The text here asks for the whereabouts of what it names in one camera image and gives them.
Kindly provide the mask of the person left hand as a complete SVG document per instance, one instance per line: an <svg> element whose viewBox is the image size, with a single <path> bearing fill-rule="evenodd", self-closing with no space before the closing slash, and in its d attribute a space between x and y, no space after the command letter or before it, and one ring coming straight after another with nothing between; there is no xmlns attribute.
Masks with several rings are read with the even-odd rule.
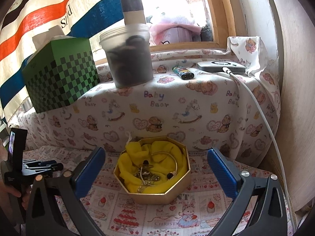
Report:
<svg viewBox="0 0 315 236"><path fill-rule="evenodd" d="M31 197L31 191L32 191L32 187L29 186L27 190L25 191L25 193L22 194L14 187L5 185L3 182L1 182L1 193L9 193L17 198L22 198L22 206L25 210L28 209L28 204Z"/></svg>

